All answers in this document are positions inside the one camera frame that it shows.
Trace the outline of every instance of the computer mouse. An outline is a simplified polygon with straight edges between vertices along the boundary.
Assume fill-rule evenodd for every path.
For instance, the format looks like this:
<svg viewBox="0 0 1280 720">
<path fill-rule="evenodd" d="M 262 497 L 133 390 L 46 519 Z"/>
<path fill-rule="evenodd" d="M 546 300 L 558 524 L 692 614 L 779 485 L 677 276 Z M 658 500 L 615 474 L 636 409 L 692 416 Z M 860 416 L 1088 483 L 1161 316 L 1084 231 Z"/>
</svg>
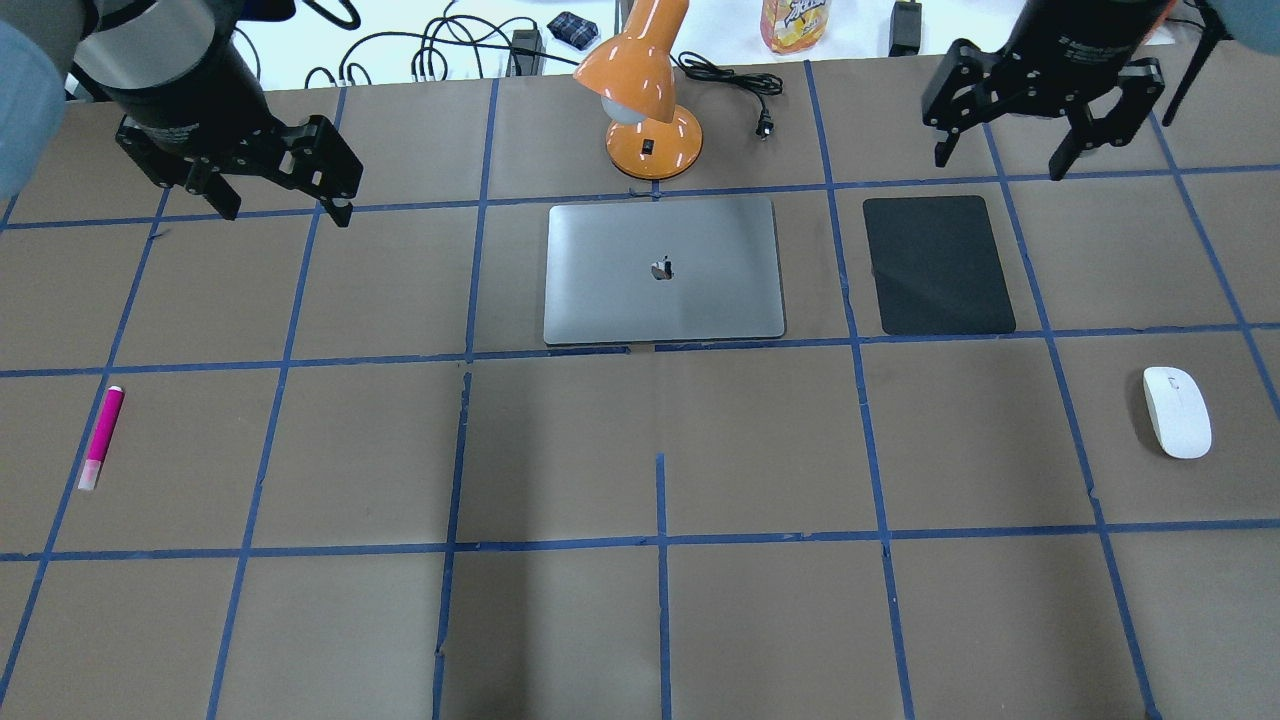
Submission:
<svg viewBox="0 0 1280 720">
<path fill-rule="evenodd" d="M 1180 460 L 1203 457 L 1213 445 L 1213 430 L 1196 380 L 1178 368 L 1147 368 L 1142 387 L 1160 447 Z"/>
</svg>

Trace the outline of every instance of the silver laptop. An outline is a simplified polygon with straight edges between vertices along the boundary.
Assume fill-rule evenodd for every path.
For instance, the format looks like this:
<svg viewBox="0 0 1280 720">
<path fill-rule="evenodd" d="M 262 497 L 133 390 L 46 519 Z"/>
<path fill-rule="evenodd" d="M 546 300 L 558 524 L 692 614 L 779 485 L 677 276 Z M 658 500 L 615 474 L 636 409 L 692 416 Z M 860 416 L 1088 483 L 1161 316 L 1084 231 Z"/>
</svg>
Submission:
<svg viewBox="0 0 1280 720">
<path fill-rule="evenodd" d="M 548 345 L 781 337 L 773 202 L 552 208 L 543 320 Z"/>
</svg>

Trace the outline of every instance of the white wall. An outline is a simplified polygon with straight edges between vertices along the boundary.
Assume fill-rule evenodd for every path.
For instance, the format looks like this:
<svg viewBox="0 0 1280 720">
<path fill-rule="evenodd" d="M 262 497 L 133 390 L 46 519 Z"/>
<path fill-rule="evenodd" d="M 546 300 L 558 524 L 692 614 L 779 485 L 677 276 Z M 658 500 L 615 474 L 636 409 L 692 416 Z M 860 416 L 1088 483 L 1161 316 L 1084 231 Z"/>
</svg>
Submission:
<svg viewBox="0 0 1280 720">
<path fill-rule="evenodd" d="M 691 0 L 685 24 L 676 38 L 675 51 L 692 50 L 717 64 L 751 64 L 778 60 L 819 60 L 829 58 L 878 58 L 888 54 L 888 17 L 891 0 L 828 0 L 831 24 L 827 35 L 810 50 L 792 55 L 774 55 L 760 40 L 760 0 Z M 385 29 L 422 32 L 426 22 L 439 15 L 445 0 L 353 0 L 364 17 L 364 26 L 353 32 L 342 31 L 305 5 L 298 14 L 283 23 L 241 23 L 257 45 L 262 56 L 262 87 L 284 90 L 302 87 L 307 70 L 324 65 L 337 74 L 338 60 L 352 42 L 367 33 Z M 1009 37 L 1023 0 L 923 0 L 924 28 L 922 54 L 941 54 L 956 37 L 968 37 L 984 50 L 998 49 Z M 329 0 L 334 14 L 342 10 Z M 572 60 L 584 53 L 561 42 L 547 32 L 547 23 L 568 10 L 595 22 L 600 35 L 613 33 L 613 0 L 461 0 L 453 13 L 474 14 L 500 22 L 527 15 L 543 27 L 547 51 Z M 509 26 L 527 27 L 527 23 Z M 1170 42 L 1167 29 L 1157 31 L 1152 42 Z M 252 58 L 243 38 L 237 47 Z M 407 37 L 379 37 L 362 45 L 352 60 L 364 65 L 375 83 L 410 82 L 408 59 L 417 50 L 417 41 Z M 465 47 L 442 47 L 449 59 L 451 78 L 479 77 L 475 55 Z M 485 77 L 502 74 L 506 51 L 481 51 Z M 572 67 L 547 60 L 544 74 L 567 73 Z"/>
</svg>

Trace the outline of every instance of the pink marker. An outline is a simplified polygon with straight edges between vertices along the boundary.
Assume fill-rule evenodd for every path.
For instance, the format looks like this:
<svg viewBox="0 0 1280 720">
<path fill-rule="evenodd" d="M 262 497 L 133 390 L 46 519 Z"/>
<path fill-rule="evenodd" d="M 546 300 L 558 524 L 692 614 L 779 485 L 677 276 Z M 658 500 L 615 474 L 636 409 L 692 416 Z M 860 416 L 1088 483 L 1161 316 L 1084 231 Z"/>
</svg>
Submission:
<svg viewBox="0 0 1280 720">
<path fill-rule="evenodd" d="M 102 400 L 102 411 L 97 415 L 97 427 L 93 428 L 93 441 L 88 445 L 88 455 L 84 456 L 84 466 L 81 468 L 78 489 L 93 489 L 97 486 L 97 474 L 102 470 L 102 460 L 106 460 L 106 447 L 111 445 L 111 433 L 115 430 L 115 419 L 120 415 L 120 405 L 124 404 L 124 388 L 111 386 L 106 388 L 106 397 Z"/>
</svg>

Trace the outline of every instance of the desk lamp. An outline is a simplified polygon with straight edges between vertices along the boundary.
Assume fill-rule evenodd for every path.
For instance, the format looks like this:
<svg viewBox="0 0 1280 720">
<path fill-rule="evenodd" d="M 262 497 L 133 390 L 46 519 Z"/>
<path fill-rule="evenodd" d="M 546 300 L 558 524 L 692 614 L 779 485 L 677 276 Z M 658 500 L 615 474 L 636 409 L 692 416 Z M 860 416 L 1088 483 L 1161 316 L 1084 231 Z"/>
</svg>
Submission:
<svg viewBox="0 0 1280 720">
<path fill-rule="evenodd" d="M 671 46 L 689 0 L 639 0 L 622 32 L 600 44 L 573 72 L 613 118 L 604 135 L 609 159 L 641 179 L 689 169 L 703 150 L 703 128 L 676 105 Z"/>
</svg>

